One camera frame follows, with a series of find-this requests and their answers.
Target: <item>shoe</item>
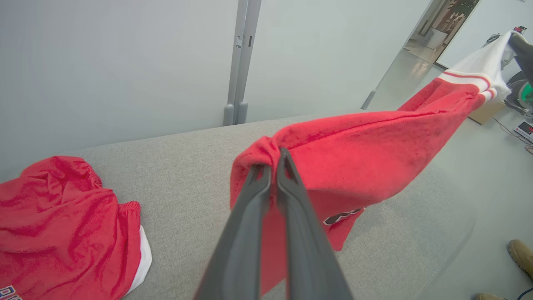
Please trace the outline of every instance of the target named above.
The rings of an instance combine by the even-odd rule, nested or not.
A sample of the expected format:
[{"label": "shoe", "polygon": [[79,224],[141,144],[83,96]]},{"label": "shoe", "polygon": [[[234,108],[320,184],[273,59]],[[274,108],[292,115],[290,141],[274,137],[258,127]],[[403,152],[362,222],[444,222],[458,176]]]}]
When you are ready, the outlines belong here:
[{"label": "shoe", "polygon": [[477,294],[475,300],[505,300],[505,298],[494,296],[492,294]]},{"label": "shoe", "polygon": [[517,266],[533,279],[533,251],[521,240],[510,241],[508,250]]}]

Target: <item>cable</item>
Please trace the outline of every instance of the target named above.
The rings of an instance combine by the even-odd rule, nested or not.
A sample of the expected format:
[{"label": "cable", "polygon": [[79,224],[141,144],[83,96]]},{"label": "cable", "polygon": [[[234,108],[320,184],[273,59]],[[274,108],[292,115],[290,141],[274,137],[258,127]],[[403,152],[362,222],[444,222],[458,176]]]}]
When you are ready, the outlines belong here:
[{"label": "cable", "polygon": [[522,299],[522,297],[523,297],[525,294],[529,293],[529,292],[532,291],[532,290],[533,290],[533,288],[530,288],[530,289],[528,289],[527,291],[523,292],[520,296],[518,296],[518,298],[517,298],[516,300],[520,300],[520,299]]},{"label": "cable", "polygon": [[529,140],[527,140],[525,137],[521,136],[521,135],[515,135],[514,133],[512,133],[509,128],[505,127],[505,125],[501,124],[495,117],[492,117],[494,119],[494,121],[498,122],[498,124],[500,125],[500,128],[508,135],[510,136],[513,136],[519,140],[521,140],[525,146],[524,148],[526,149],[527,152],[529,152],[529,154],[532,154],[533,155],[533,143],[530,142]]},{"label": "cable", "polygon": [[508,135],[510,136],[513,136],[519,140],[521,140],[524,144],[528,145],[528,146],[533,146],[533,143],[530,142],[529,140],[527,140],[525,137],[521,136],[521,135],[515,135],[514,133],[512,133],[509,128],[505,127],[505,125],[501,124],[495,117],[492,117],[494,119],[494,121],[498,122],[498,124],[500,125],[500,128]]}]

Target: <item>white wall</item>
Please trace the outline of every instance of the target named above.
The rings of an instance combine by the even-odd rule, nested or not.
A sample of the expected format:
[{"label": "white wall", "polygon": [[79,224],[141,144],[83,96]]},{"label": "white wall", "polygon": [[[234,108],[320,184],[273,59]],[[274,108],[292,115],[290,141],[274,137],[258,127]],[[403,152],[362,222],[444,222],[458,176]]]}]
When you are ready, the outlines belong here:
[{"label": "white wall", "polygon": [[[524,37],[533,42],[532,13],[532,0],[481,0],[437,62],[451,67],[481,48],[492,34],[504,34],[516,26],[527,27]],[[502,76],[507,81],[519,71],[513,61]]]},{"label": "white wall", "polygon": [[0,171],[221,126],[237,3],[0,1]]},{"label": "white wall", "polygon": [[244,97],[247,121],[356,111],[429,3],[262,1]]}]

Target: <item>floor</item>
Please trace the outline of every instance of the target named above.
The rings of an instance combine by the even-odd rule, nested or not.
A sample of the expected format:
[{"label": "floor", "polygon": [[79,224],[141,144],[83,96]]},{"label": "floor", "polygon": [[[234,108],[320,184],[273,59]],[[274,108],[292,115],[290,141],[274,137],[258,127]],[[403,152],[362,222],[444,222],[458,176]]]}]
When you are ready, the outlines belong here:
[{"label": "floor", "polygon": [[439,58],[439,55],[444,51],[444,48],[444,45],[440,45],[436,49],[431,49],[417,44],[408,44],[404,47],[405,50],[428,62],[435,62]]},{"label": "floor", "polygon": [[[369,110],[397,109],[406,99],[442,72],[401,51],[378,86]],[[513,128],[521,115],[504,108],[495,116]],[[507,135],[494,120],[483,126],[467,119],[434,163],[450,173],[465,201],[476,208],[471,238],[437,282],[420,299],[463,300],[476,293],[516,299],[533,287],[507,253],[511,239],[533,247],[533,155],[518,139]],[[533,299],[533,293],[522,300]]]}]

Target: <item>white fabric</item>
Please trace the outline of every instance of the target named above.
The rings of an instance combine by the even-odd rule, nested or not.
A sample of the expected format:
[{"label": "white fabric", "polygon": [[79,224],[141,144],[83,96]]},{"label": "white fabric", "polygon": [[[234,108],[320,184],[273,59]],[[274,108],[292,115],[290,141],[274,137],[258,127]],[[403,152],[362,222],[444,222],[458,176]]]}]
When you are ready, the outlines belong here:
[{"label": "white fabric", "polygon": [[146,274],[148,273],[148,269],[150,269],[150,265],[152,264],[152,251],[150,249],[150,244],[148,244],[148,239],[146,238],[146,234],[144,233],[144,228],[142,228],[142,225],[139,229],[139,233],[141,235],[141,261],[139,262],[139,267],[137,268],[137,272],[133,278],[132,285],[126,295],[141,285],[146,277]]},{"label": "white fabric", "polygon": [[446,70],[439,78],[456,84],[473,84],[479,87],[486,101],[503,100],[511,90],[502,78],[502,59],[508,59],[512,48],[509,46],[510,31],[488,46],[483,47],[461,60],[453,68]]},{"label": "white fabric", "polygon": [[515,56],[516,56],[516,53],[514,52],[513,48],[511,48],[511,47],[506,47],[505,48],[505,50],[503,52],[503,56],[502,56],[502,70],[508,64],[511,63],[511,61],[514,59]]}]

